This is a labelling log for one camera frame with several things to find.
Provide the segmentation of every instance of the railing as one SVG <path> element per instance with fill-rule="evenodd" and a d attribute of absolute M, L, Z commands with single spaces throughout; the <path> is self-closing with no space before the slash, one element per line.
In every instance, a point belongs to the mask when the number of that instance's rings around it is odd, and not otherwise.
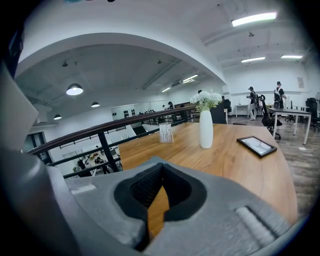
<path fill-rule="evenodd" d="M 92 139 L 96 136 L 99 137 L 100 143 L 101 143 L 101 147 L 97 147 L 93 150 L 87 151 L 87 152 L 83 152 L 53 163 L 48 164 L 48 166 L 57 166 L 63 163 L 66 163 L 68 161 L 77 159 L 77 158 L 81 158 L 81 157 L 85 157 L 87 155 L 91 155 L 92 153 L 95 153 L 97 151 L 104 151 L 104 154 L 107 158 L 107 162 L 101 163 L 101 164 L 97 164 L 95 166 L 91 166 L 88 168 L 85 168 L 83 170 L 77 171 L 77 172 L 73 172 L 67 175 L 64 175 L 63 177 L 66 178 L 70 178 L 72 176 L 77 176 L 77 175 L 83 175 L 89 171 L 95 170 L 95 169 L 99 169 L 100 167 L 106 166 L 106 165 L 110 165 L 110 167 L 112 168 L 112 170 L 114 172 L 118 172 L 119 169 L 116 165 L 116 162 L 121 161 L 120 157 L 117 158 L 113 158 L 113 156 L 111 155 L 110 152 L 110 148 L 114 147 L 114 146 L 118 146 L 120 144 L 147 136 L 149 134 L 153 134 L 155 132 L 159 131 L 158 129 L 154 129 L 133 137 L 129 137 L 111 144 L 107 143 L 107 139 L 105 137 L 105 134 L 110 133 L 111 130 L 114 129 L 118 129 L 118 128 L 123 128 L 127 125 L 131 125 L 131 124 L 135 124 L 138 122 L 143 122 L 145 120 L 155 120 L 159 117 L 163 117 L 163 116 L 168 116 L 168 115 L 174 115 L 175 117 L 177 116 L 177 114 L 179 114 L 180 119 L 174 118 L 174 121 L 171 122 L 172 126 L 176 126 L 179 124 L 182 124 L 184 122 L 188 122 L 191 119 L 197 118 L 196 116 L 192 116 L 189 117 L 188 116 L 188 112 L 191 112 L 191 110 L 195 109 L 195 107 L 193 106 L 188 106 L 188 107 L 181 107 L 178 109 L 170 109 L 170 110 L 164 110 L 164 111 L 159 111 L 159 112 L 153 112 L 153 113 L 148 113 L 148 114 L 143 114 L 143 115 L 137 115 L 137 116 L 132 116 L 132 117 L 128 117 L 128 118 L 124 118 L 124 119 L 120 119 L 120 120 L 115 120 L 115 121 L 111 121 L 111 122 L 107 122 L 107 123 L 103 123 L 100 125 L 96 125 L 84 130 L 80 130 L 80 131 L 76 131 L 73 133 L 70 133 L 68 135 L 59 137 L 57 139 L 51 140 L 45 144 L 42 144 L 36 148 L 33 148 L 31 150 L 29 150 L 27 153 L 28 154 L 33 154 L 33 155 L 38 155 L 42 152 L 60 147 L 60 148 L 64 148 L 67 147 L 69 145 L 72 144 L 76 144 L 78 142 L 84 141 L 84 140 L 88 140 L 88 139 Z"/>

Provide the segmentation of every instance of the white vase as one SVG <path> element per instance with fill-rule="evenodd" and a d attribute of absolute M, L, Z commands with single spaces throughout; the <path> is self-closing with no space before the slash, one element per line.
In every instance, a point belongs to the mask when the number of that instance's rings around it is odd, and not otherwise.
<path fill-rule="evenodd" d="M 200 113 L 200 146 L 209 149 L 214 140 L 214 127 L 209 110 Z"/>

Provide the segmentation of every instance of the linear ceiling light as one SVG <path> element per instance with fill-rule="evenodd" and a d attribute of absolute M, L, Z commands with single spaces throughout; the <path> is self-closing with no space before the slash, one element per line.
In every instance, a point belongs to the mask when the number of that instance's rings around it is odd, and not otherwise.
<path fill-rule="evenodd" d="M 66 94 L 68 95 L 78 95 L 78 94 L 82 94 L 83 92 L 84 90 L 78 83 L 70 84 L 68 89 L 66 90 Z"/>
<path fill-rule="evenodd" d="M 281 59 L 301 59 L 303 56 L 299 55 L 283 55 Z"/>
<path fill-rule="evenodd" d="M 95 101 L 94 103 L 92 103 L 91 108 L 96 108 L 96 107 L 99 107 L 99 106 L 100 106 L 100 104 Z"/>
<path fill-rule="evenodd" d="M 241 62 L 245 63 L 245 62 L 254 62 L 254 61 L 261 61 L 264 60 L 266 57 L 259 57 L 259 58 L 249 58 L 249 59 L 244 59 Z"/>
<path fill-rule="evenodd" d="M 182 80 L 182 82 L 185 82 L 185 81 L 191 80 L 192 78 L 196 78 L 197 76 L 198 76 L 198 75 L 197 75 L 197 74 L 195 74 L 195 75 L 193 75 L 193 76 L 191 76 L 191 77 L 189 77 L 189 78 L 187 78 L 187 79 Z"/>
<path fill-rule="evenodd" d="M 171 89 L 171 87 L 168 87 L 167 89 L 164 89 L 163 91 L 162 91 L 162 93 L 164 93 L 165 91 L 168 91 L 168 90 L 170 90 Z"/>
<path fill-rule="evenodd" d="M 239 18 L 236 20 L 232 21 L 232 25 L 234 27 L 243 25 L 246 23 L 251 23 L 251 22 L 258 22 L 258 21 L 265 21 L 265 20 L 274 20 L 277 17 L 276 12 L 268 12 L 268 13 L 262 13 L 262 14 L 257 14 L 253 16 L 248 16 L 244 18 Z"/>
<path fill-rule="evenodd" d="M 54 119 L 54 120 L 59 120 L 59 119 L 61 119 L 61 118 L 62 118 L 61 115 L 56 114 L 53 119 Z"/>
<path fill-rule="evenodd" d="M 194 81 L 193 79 L 190 79 L 190 80 L 187 80 L 187 81 L 182 82 L 182 84 L 191 83 L 191 82 L 193 82 L 193 81 Z"/>

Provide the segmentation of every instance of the picture frame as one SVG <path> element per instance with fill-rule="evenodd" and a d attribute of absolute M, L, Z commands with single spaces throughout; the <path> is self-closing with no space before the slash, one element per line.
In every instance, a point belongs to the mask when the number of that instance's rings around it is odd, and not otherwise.
<path fill-rule="evenodd" d="M 278 149 L 277 147 L 269 144 L 268 142 L 263 141 L 262 139 L 256 136 L 237 138 L 236 141 L 245 146 L 247 149 L 251 150 L 259 158 L 263 158 L 277 151 Z"/>

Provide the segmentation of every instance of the desk leg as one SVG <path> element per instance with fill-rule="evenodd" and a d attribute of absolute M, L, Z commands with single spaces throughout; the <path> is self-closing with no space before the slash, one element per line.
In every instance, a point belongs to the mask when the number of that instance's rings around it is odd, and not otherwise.
<path fill-rule="evenodd" d="M 298 124 L 298 115 L 295 115 L 295 124 L 294 124 L 294 133 L 293 135 L 296 135 L 296 131 L 297 131 L 297 124 Z"/>
<path fill-rule="evenodd" d="M 309 115 L 309 118 L 308 118 L 308 124 L 307 124 L 308 126 L 306 127 L 303 145 L 306 145 L 306 143 L 307 143 L 309 129 L 310 129 L 310 122 L 311 122 L 311 115 Z"/>
<path fill-rule="evenodd" d="M 277 122 L 278 122 L 278 113 L 275 112 L 274 127 L 273 127 L 273 138 L 276 137 Z"/>

